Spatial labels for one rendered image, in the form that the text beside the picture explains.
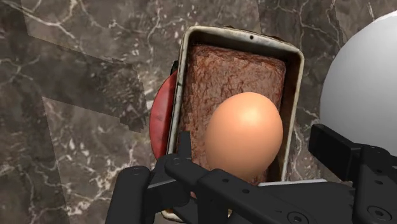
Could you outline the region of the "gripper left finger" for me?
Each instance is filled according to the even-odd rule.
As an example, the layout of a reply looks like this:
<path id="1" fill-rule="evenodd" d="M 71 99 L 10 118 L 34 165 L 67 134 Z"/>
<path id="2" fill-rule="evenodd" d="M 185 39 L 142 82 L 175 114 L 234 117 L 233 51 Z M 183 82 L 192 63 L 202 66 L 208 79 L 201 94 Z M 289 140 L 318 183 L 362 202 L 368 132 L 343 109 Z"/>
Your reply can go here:
<path id="1" fill-rule="evenodd" d="M 181 132 L 178 152 L 160 157 L 154 170 L 119 172 L 106 224 L 153 224 L 157 212 L 170 208 L 187 224 L 232 224 L 229 210 L 251 224 L 317 224 L 307 211 L 257 186 L 193 163 L 190 153 L 190 133 Z"/>

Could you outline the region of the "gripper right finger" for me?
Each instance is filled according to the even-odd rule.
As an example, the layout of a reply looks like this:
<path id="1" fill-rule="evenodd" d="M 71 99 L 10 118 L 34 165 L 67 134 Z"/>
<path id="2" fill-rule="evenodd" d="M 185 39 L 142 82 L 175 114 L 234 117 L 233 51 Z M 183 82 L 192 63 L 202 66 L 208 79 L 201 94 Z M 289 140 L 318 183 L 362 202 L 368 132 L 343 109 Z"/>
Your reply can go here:
<path id="1" fill-rule="evenodd" d="M 311 127 L 309 151 L 340 180 L 352 182 L 354 224 L 397 224 L 396 157 L 353 143 L 323 124 Z"/>

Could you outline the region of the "brown egg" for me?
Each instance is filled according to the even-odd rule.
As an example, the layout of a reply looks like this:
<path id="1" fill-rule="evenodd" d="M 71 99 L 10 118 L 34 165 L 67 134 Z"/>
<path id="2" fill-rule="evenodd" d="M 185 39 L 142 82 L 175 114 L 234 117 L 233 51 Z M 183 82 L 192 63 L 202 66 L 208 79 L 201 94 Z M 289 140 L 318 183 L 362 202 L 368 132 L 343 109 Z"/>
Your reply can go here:
<path id="1" fill-rule="evenodd" d="M 282 120 L 270 99 L 254 92 L 237 94 L 222 102 L 208 123 L 207 163 L 252 183 L 274 161 L 282 138 Z"/>

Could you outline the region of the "white rounded object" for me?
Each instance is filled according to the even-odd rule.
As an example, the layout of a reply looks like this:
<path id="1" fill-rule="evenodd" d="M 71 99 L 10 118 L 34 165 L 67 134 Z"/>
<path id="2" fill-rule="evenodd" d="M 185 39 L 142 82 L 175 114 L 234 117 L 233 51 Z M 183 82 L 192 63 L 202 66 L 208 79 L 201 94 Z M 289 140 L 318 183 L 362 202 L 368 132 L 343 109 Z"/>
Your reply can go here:
<path id="1" fill-rule="evenodd" d="M 397 156 L 397 10 L 357 32 L 337 53 L 319 117 L 349 140 Z"/>

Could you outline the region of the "red round object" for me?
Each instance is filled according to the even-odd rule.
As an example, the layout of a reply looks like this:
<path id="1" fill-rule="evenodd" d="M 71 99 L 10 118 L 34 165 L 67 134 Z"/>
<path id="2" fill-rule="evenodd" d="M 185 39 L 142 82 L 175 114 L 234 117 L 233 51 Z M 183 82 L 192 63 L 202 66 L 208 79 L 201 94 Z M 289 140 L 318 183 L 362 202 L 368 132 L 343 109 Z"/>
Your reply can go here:
<path id="1" fill-rule="evenodd" d="M 156 159 L 167 153 L 178 71 L 174 71 L 163 82 L 153 101 L 150 113 L 149 133 L 151 149 Z"/>

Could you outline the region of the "brown loaf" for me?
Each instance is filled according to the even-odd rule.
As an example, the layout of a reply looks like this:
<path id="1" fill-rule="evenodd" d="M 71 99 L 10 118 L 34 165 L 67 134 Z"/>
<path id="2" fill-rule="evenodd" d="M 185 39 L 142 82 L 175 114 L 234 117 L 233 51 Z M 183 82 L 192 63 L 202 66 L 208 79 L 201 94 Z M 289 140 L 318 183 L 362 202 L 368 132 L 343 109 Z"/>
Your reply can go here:
<path id="1" fill-rule="evenodd" d="M 192 161 L 212 170 L 205 154 L 205 132 L 212 114 L 228 98 L 254 92 L 270 99 L 279 110 L 285 70 L 279 59 L 216 46 L 193 46 L 179 121 L 181 130 L 190 133 Z M 266 171 L 249 183 L 264 182 Z"/>

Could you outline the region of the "metal loaf pan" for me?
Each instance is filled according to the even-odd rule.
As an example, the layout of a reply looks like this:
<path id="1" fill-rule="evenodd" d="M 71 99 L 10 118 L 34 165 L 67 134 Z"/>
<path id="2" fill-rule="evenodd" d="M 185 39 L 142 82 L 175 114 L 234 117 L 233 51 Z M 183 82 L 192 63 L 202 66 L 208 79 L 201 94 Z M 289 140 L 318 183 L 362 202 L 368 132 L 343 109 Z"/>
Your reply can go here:
<path id="1" fill-rule="evenodd" d="M 178 74 L 166 154 L 175 153 L 177 151 L 178 125 L 181 114 L 180 106 L 183 101 L 183 87 L 187 75 L 188 52 L 191 45 L 194 43 L 203 43 L 249 53 L 257 53 L 258 55 L 277 58 L 285 62 L 286 74 L 280 107 L 284 135 L 277 159 L 268 170 L 269 181 L 285 181 L 304 67 L 303 53 L 294 45 L 274 36 L 262 35 L 247 30 L 236 29 L 234 27 L 215 27 L 208 25 L 194 25 L 189 27 L 183 34 L 177 61 L 178 68 L 174 70 L 178 71 Z"/>

